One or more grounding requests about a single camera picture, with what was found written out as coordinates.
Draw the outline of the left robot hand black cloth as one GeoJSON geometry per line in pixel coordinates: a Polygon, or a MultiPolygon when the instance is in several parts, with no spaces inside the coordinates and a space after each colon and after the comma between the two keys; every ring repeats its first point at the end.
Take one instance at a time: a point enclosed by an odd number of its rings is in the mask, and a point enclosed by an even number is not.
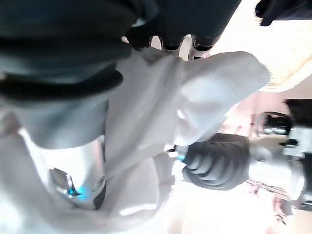
{"type": "Polygon", "coordinates": [[[185,164],[184,181],[204,189],[228,191],[248,179],[249,146],[245,136],[216,133],[206,141],[176,145],[168,152],[185,164]]]}

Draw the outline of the right robot hand black cloth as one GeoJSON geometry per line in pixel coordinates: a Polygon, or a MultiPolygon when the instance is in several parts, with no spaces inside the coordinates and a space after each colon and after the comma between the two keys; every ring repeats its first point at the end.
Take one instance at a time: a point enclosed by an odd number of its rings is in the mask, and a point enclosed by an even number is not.
{"type": "Polygon", "coordinates": [[[117,61],[151,45],[194,58],[219,40],[237,0],[3,0],[0,100],[39,147],[60,155],[52,187],[76,207],[98,210],[104,182],[108,95],[123,81],[117,61]]]}

